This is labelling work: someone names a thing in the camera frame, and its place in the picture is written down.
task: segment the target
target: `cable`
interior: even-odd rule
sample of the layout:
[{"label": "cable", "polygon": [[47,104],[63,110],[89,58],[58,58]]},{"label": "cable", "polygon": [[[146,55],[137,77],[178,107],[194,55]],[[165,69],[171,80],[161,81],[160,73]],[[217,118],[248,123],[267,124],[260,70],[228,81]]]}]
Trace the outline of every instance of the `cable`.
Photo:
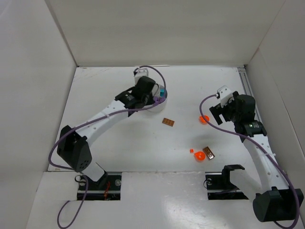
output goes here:
[{"label": "cable", "polygon": [[58,215],[57,215],[57,225],[58,225],[58,227],[59,227],[60,229],[67,229],[68,227],[70,227],[70,226],[72,225],[72,223],[74,223],[74,221],[75,221],[75,219],[76,219],[78,213],[80,212],[81,207],[82,207],[82,205],[83,205],[83,203],[84,203],[84,201],[85,201],[85,199],[86,199],[87,192],[88,192],[88,188],[89,188],[89,182],[88,182],[87,176],[83,175],[83,177],[84,177],[84,179],[86,180],[86,189],[85,189],[84,196],[82,197],[80,206],[78,207],[78,209],[77,209],[77,211],[76,211],[76,213],[75,213],[75,215],[74,215],[74,217],[73,217],[71,223],[69,223],[68,226],[66,226],[66,227],[63,227],[63,226],[60,224],[60,222],[59,222],[59,217],[61,216],[61,211],[62,211],[63,208],[70,202],[70,200],[68,200],[68,201],[62,206],[62,208],[59,210]]},{"label": "cable", "polygon": [[293,223],[291,224],[291,226],[289,227],[284,227],[282,225],[280,225],[278,222],[274,222],[277,226],[279,226],[280,228],[283,228],[283,229],[292,229],[296,226],[298,220],[299,220],[299,216],[300,216],[300,202],[299,202],[299,198],[297,197],[297,193],[295,191],[295,188],[292,184],[292,182],[290,181],[288,175],[281,169],[281,167],[276,163],[276,161],[274,161],[272,159],[272,157],[268,154],[268,152],[259,144],[257,143],[256,141],[254,141],[252,138],[248,137],[248,136],[245,136],[245,135],[242,135],[242,134],[239,134],[239,133],[235,133],[235,132],[232,132],[232,131],[229,131],[229,130],[224,130],[224,129],[221,129],[215,125],[213,125],[212,123],[210,123],[205,117],[204,117],[204,114],[202,112],[202,105],[203,103],[212,98],[212,97],[217,97],[216,94],[212,94],[208,97],[206,97],[205,99],[203,99],[199,105],[199,111],[200,111],[200,114],[201,116],[203,117],[203,119],[207,122],[207,124],[209,124],[211,127],[217,129],[217,130],[220,130],[222,132],[225,132],[225,133],[229,133],[229,134],[232,134],[232,135],[236,135],[236,136],[239,136],[239,137],[242,137],[242,138],[245,138],[247,140],[249,140],[250,142],[252,142],[253,144],[255,144],[257,147],[259,147],[259,149],[266,155],[266,157],[271,161],[271,163],[278,169],[278,171],[283,175],[283,177],[285,178],[285,180],[287,181],[288,185],[289,185],[289,188],[290,190],[292,191],[293,195],[294,195],[294,198],[295,198],[295,205],[296,205],[296,216],[295,216],[295,219],[293,221]]},{"label": "cable", "polygon": [[[140,66],[140,68],[143,68],[143,67],[151,68],[151,69],[155,70],[155,71],[161,76],[161,78],[162,78],[162,80],[163,80],[163,83],[164,83],[164,92],[167,94],[165,78],[163,77],[163,75],[161,74],[161,72],[159,72],[156,68],[151,67],[151,66],[149,66],[149,65]],[[89,122],[87,122],[87,123],[84,123],[84,124],[81,124],[81,125],[79,125],[79,126],[76,126],[76,127],[72,128],[70,131],[68,131],[68,132],[65,133],[63,136],[61,136],[61,137],[58,139],[57,142],[55,142],[54,146],[52,147],[51,151],[49,152],[49,156],[48,156],[49,164],[52,165],[52,166],[54,166],[54,167],[57,167],[57,168],[63,168],[63,169],[67,169],[67,170],[73,170],[73,169],[70,168],[70,167],[57,165],[57,164],[54,164],[54,163],[52,162],[52,155],[53,155],[53,152],[54,152],[55,148],[56,148],[56,147],[59,145],[59,143],[62,142],[67,136],[69,136],[69,135],[72,134],[74,131],[76,131],[76,130],[78,130],[78,129],[84,127],[84,126],[90,125],[90,124],[92,124],[92,123],[96,123],[96,122],[98,122],[98,121],[100,121],[100,120],[103,120],[103,119],[107,118],[108,116],[116,115],[116,114],[123,113],[123,112],[138,112],[138,111],[149,110],[149,109],[151,109],[151,108],[153,108],[153,107],[155,107],[155,106],[157,106],[157,105],[163,103],[163,102],[165,101],[165,99],[166,99],[166,96],[165,96],[164,98],[161,98],[159,101],[155,101],[155,103],[154,103],[152,106],[149,106],[149,107],[146,107],[146,108],[126,109],[126,110],[115,111],[115,112],[112,112],[112,113],[110,113],[110,114],[108,114],[108,115],[105,115],[105,116],[103,116],[103,117],[94,119],[94,120],[92,120],[92,121],[89,121]],[[86,181],[86,189],[85,189],[83,198],[82,198],[82,200],[81,200],[80,206],[79,206],[79,208],[77,209],[77,211],[76,211],[76,213],[75,213],[75,216],[74,216],[74,218],[72,219],[71,223],[70,223],[68,226],[66,226],[66,227],[62,227],[62,226],[60,225],[60,223],[59,223],[59,217],[60,217],[60,214],[61,214],[61,211],[63,210],[63,208],[64,208],[64,207],[67,205],[67,203],[69,203],[70,201],[68,200],[68,201],[62,206],[62,208],[60,209],[60,211],[58,212],[58,215],[57,215],[57,225],[58,225],[58,227],[59,227],[60,229],[67,229],[68,227],[70,227],[70,226],[72,225],[72,223],[75,221],[75,219],[76,219],[78,213],[80,212],[80,209],[81,209],[81,207],[82,207],[82,205],[83,205],[83,203],[84,203],[84,201],[85,201],[85,199],[86,199],[87,192],[88,192],[88,188],[89,188],[89,184],[88,184],[88,178],[87,178],[85,175],[83,175],[83,177],[85,178],[85,181]]]}]

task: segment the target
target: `white floor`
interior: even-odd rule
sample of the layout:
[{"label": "white floor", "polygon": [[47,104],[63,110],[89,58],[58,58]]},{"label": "white floor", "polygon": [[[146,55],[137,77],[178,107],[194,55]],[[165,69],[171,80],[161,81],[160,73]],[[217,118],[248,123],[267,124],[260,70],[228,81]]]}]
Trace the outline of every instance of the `white floor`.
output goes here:
[{"label": "white floor", "polygon": [[[134,68],[78,68],[64,111],[61,128],[86,121],[121,91],[133,85]],[[168,103],[159,114],[138,112],[103,134],[92,146],[93,156],[108,171],[123,171],[120,201],[86,201],[71,229],[276,229],[260,223],[247,200],[207,200],[205,171],[221,171],[224,165],[241,164],[258,180],[252,159],[235,136],[216,131],[198,121],[199,103],[227,85],[244,93],[237,68],[180,66],[162,67]],[[161,83],[158,75],[150,76]],[[209,108],[219,101],[211,99]],[[173,127],[163,118],[175,121]],[[233,124],[222,127],[233,130]],[[209,146],[215,154],[197,162],[189,149]],[[53,162],[66,165],[56,154]],[[56,217],[66,200],[76,200],[74,172],[44,173],[32,207],[27,229],[56,229]],[[65,226],[79,201],[62,212]],[[303,229],[299,220],[296,229]]]}]

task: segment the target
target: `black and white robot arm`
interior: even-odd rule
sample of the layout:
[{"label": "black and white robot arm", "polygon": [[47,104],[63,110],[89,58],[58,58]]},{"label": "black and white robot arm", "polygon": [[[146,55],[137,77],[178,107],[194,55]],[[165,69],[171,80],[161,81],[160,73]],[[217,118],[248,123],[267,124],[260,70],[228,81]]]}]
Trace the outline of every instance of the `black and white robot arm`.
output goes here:
[{"label": "black and white robot arm", "polygon": [[[75,172],[85,174],[98,187],[104,184],[107,172],[94,161],[90,147],[119,121],[144,107],[151,107],[156,102],[155,95],[160,94],[159,85],[148,77],[147,69],[139,69],[134,74],[135,86],[117,95],[105,109],[86,123],[102,117],[105,117],[104,119],[74,131],[60,142],[57,148],[58,155]],[[70,126],[65,126],[61,130],[61,137],[70,130]]]},{"label": "black and white robot arm", "polygon": [[[254,119],[255,99],[249,95],[239,95],[238,92],[232,93],[226,86],[218,89],[217,98],[220,99],[220,103],[210,108],[217,123],[222,123],[220,115],[225,121],[232,121],[236,133],[248,136],[259,143],[276,162],[263,124]],[[241,165],[225,166],[217,178],[218,181],[224,186],[233,185],[239,188],[253,203],[254,213],[259,221],[293,220],[296,216],[294,195],[286,179],[257,145],[242,137],[241,141],[251,155],[260,184]],[[301,205],[303,193],[300,189],[295,190]]]}]

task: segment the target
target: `screw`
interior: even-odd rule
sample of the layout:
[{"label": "screw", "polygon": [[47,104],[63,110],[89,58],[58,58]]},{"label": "screw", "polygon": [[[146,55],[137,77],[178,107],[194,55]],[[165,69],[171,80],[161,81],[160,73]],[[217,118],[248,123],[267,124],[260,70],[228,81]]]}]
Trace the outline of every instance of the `screw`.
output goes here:
[{"label": "screw", "polygon": [[121,185],[121,180],[120,179],[117,179],[117,180],[115,180],[115,182],[114,182],[114,184],[116,185],[116,186],[120,186]]}]

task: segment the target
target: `blue object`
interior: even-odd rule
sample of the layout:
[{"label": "blue object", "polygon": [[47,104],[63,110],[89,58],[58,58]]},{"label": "blue object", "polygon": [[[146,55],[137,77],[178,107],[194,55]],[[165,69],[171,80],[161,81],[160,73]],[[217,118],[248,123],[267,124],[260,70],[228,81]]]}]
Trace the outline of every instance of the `blue object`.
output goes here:
[{"label": "blue object", "polygon": [[164,89],[160,89],[160,97],[164,97]]}]

